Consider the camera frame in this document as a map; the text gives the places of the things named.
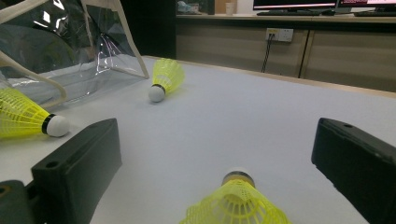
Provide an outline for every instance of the monitor screen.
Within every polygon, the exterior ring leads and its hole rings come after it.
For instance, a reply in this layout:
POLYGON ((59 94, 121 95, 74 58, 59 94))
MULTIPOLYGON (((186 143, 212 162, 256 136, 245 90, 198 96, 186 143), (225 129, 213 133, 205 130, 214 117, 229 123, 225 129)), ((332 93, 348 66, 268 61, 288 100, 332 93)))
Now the monitor screen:
POLYGON ((340 0, 339 7, 396 7, 396 0, 340 0))
POLYGON ((337 0, 254 0, 253 10, 335 8, 337 0))

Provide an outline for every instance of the white table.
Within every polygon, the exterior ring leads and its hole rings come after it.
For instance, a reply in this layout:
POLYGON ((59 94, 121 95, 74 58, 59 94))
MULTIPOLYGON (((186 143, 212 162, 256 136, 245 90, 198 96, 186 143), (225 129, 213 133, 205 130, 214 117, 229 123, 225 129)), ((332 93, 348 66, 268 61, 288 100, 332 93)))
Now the white table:
MULTIPOLYGON (((151 73, 154 59, 145 58, 151 73)), ((91 123, 117 118, 123 166, 94 224, 175 224, 235 166, 293 223, 367 223, 311 162, 319 118, 338 119, 396 146, 396 94, 184 63, 186 80, 163 102, 150 80, 54 111, 72 127, 0 140, 0 180, 30 168, 91 123)))

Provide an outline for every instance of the clear plastic bag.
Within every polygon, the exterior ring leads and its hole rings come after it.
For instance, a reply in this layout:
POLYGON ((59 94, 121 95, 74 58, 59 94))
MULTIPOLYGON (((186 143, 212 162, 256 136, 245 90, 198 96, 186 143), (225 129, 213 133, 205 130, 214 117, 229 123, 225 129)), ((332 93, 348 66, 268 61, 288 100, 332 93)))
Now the clear plastic bag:
POLYGON ((0 77, 52 107, 149 74, 120 0, 0 0, 0 77))

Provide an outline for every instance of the electrical cable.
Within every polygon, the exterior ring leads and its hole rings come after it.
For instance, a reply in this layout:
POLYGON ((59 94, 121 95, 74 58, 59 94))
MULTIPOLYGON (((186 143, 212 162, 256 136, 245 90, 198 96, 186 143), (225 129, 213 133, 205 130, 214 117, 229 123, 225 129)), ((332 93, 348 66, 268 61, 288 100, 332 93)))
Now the electrical cable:
POLYGON ((270 55, 270 49, 271 49, 271 43, 273 38, 275 37, 275 34, 269 34, 268 36, 268 40, 267 40, 267 50, 265 52, 265 58, 264 58, 264 62, 262 62, 262 72, 265 72, 265 67, 267 65, 268 62, 268 57, 270 55))

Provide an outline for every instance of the yellow shuttlecock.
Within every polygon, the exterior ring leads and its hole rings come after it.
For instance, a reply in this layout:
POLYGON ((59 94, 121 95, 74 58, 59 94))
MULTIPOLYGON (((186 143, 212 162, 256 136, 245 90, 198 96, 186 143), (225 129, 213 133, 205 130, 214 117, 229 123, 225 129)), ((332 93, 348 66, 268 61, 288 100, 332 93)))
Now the yellow shuttlecock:
POLYGON ((172 59, 160 59, 153 67, 152 86, 148 98, 152 102, 160 102, 171 91, 174 91, 184 81, 184 70, 172 59))
POLYGON ((187 210, 179 224, 289 224, 286 215, 254 188, 244 172, 231 172, 223 185, 187 210))
POLYGON ((45 133, 60 137, 69 131, 69 122, 50 114, 20 91, 0 80, 0 138, 45 133))

